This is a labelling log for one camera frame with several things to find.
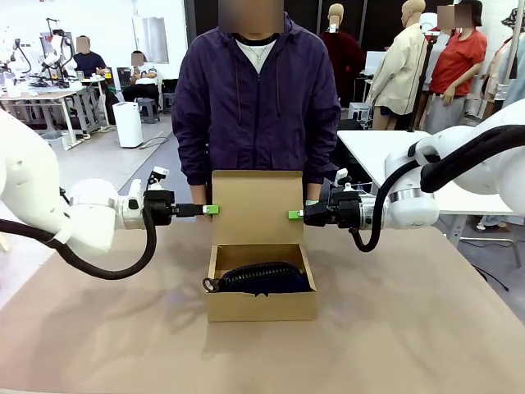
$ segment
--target necklace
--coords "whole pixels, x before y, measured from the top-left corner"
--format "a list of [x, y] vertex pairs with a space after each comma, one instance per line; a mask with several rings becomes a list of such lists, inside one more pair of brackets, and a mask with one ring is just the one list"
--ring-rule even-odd
[[268, 48], [268, 46], [265, 45], [264, 49], [261, 51], [260, 54], [257, 54], [257, 52], [255, 52], [252, 47], [248, 46], [248, 48], [249, 48], [250, 51], [253, 52], [253, 54], [257, 58], [257, 64], [261, 64], [261, 57], [263, 57], [263, 54], [266, 52], [266, 49]]

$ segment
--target navy hoodie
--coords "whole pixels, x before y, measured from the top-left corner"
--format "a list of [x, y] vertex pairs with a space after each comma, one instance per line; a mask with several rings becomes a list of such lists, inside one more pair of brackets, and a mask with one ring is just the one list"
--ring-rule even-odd
[[171, 112], [190, 185], [213, 170], [302, 171], [305, 183], [322, 183], [334, 169], [340, 105], [330, 58], [316, 35], [284, 18], [260, 75], [218, 28], [190, 45]]

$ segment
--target box lid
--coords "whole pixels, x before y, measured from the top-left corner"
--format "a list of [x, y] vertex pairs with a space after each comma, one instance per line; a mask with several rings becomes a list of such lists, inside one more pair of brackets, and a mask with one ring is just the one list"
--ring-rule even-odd
[[298, 244], [303, 221], [288, 211], [303, 208], [301, 172], [215, 171], [212, 176], [215, 245]]

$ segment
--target workbench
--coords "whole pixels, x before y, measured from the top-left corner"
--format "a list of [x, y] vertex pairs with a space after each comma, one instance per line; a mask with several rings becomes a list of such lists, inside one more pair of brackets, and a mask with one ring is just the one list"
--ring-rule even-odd
[[[158, 228], [138, 275], [105, 282], [52, 257], [0, 312], [0, 387], [55, 393], [523, 394], [525, 328], [434, 228], [307, 228], [319, 317], [208, 323], [205, 224]], [[143, 252], [118, 231], [98, 265]]]
[[[60, 113], [67, 125], [68, 134], [62, 137], [64, 149], [72, 149], [84, 140], [88, 140], [90, 138], [89, 133], [98, 129], [102, 125], [99, 112], [90, 110], [90, 103], [95, 102], [93, 89], [60, 89], [58, 91], [47, 92], [46, 89], [37, 88], [35, 91], [39, 93], [36, 96], [33, 96], [28, 92], [23, 92], [20, 97], [16, 98], [11, 98], [8, 95], [0, 96], [0, 103], [5, 103], [13, 114], [15, 114], [16, 109], [19, 108], [26, 124], [28, 125], [31, 124], [32, 119], [30, 118], [30, 113], [27, 108], [40, 108], [46, 126], [48, 127], [48, 131], [55, 130], [49, 108], [60, 108], [60, 111], [53, 115], [57, 116]], [[66, 99], [68, 98], [72, 99], [73, 107], [79, 118], [80, 128], [82, 130], [81, 138], [77, 138], [73, 125], [71, 124], [70, 109], [66, 103]]]

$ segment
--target cardboard box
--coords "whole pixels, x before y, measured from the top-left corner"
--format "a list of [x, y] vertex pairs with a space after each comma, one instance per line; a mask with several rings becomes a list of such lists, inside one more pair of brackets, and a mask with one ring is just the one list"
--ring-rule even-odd
[[308, 293], [251, 295], [207, 293], [208, 321], [313, 320], [317, 293], [304, 252], [302, 221], [288, 212], [303, 207], [301, 172], [220, 171], [213, 173], [213, 247], [209, 277], [220, 278], [249, 264], [286, 261], [308, 276]]

